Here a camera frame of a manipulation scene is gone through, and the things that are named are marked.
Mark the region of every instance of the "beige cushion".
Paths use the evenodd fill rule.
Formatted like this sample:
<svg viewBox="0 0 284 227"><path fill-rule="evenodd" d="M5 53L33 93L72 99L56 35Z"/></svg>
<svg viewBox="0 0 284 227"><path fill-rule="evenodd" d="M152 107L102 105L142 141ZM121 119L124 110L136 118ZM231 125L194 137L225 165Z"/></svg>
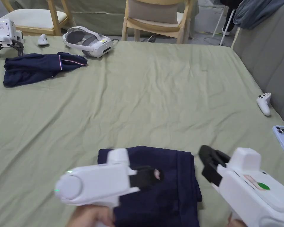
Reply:
<svg viewBox="0 0 284 227"><path fill-rule="evenodd" d="M67 15L64 12L57 11L59 23L62 22ZM16 26L36 27L43 29L53 29L53 21L51 12L48 9L17 9L2 18L9 18Z"/></svg>
<svg viewBox="0 0 284 227"><path fill-rule="evenodd" d="M157 5L128 0L128 17L140 20L177 24L178 4Z"/></svg>
<svg viewBox="0 0 284 227"><path fill-rule="evenodd" d="M183 19L183 14L177 12L177 23L176 24L168 24L168 23L161 23L161 22L154 22L154 21L145 21L145 20L139 20L134 18L136 21L140 21L145 24L149 25L156 25L156 26L163 26L163 27L178 27Z"/></svg>

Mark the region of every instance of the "white chair cushion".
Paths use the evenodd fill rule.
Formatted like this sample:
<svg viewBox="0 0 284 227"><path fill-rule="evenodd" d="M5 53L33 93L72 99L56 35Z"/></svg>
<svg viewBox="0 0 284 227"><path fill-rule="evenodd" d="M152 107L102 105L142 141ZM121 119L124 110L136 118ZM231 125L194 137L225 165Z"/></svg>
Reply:
<svg viewBox="0 0 284 227"><path fill-rule="evenodd" d="M66 17L66 13L57 11L59 23ZM51 12L48 9L17 9L2 18L9 18L16 26L53 29Z"/></svg>
<svg viewBox="0 0 284 227"><path fill-rule="evenodd" d="M162 22L155 22L155 21L145 21L145 20L140 20L140 19L135 19L136 21L145 23L145 24L149 24L149 25L156 25L156 26L162 26L162 27L178 27L183 19L183 14L177 12L177 21L178 24L168 24L168 23L162 23Z"/></svg>

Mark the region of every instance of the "white vr headset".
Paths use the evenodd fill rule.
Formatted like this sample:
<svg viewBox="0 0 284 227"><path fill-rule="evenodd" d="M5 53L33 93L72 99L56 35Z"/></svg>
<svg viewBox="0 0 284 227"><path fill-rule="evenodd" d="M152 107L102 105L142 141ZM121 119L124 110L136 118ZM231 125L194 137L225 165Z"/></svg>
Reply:
<svg viewBox="0 0 284 227"><path fill-rule="evenodd" d="M110 38L82 26L68 29L67 33L63 35L63 42L68 47L82 50L86 56L96 58L100 58L113 48L113 42Z"/></svg>

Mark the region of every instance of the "green sticker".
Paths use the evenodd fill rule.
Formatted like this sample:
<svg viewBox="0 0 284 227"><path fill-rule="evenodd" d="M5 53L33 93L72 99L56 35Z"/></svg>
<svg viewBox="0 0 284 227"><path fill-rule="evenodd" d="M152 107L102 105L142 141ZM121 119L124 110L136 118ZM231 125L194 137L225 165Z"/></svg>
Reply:
<svg viewBox="0 0 284 227"><path fill-rule="evenodd" d="M265 190L270 190L270 188L269 188L267 185L263 184L263 183L258 182L258 185L259 185L261 188L265 189Z"/></svg>

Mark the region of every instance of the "headset strap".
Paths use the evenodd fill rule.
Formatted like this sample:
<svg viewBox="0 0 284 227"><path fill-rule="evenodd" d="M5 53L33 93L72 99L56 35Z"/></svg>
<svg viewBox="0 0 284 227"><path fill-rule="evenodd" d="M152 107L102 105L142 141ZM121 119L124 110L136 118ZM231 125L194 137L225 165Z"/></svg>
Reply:
<svg viewBox="0 0 284 227"><path fill-rule="evenodd" d="M82 26L76 26L76 27L71 27L67 30L67 33L63 35L63 42L66 46L68 47L71 47L71 48L75 48L75 49L80 49L80 50L83 50L83 51L90 51L92 52L93 51L93 48L90 47L90 46L83 46L83 45L78 45L78 44L73 44L73 43L69 43L67 40L66 40L66 35L68 33L71 33L74 29L81 29L87 33L90 33L90 34L93 34L99 41L102 40L102 38L99 36L99 34L87 29L86 27L82 27Z"/></svg>

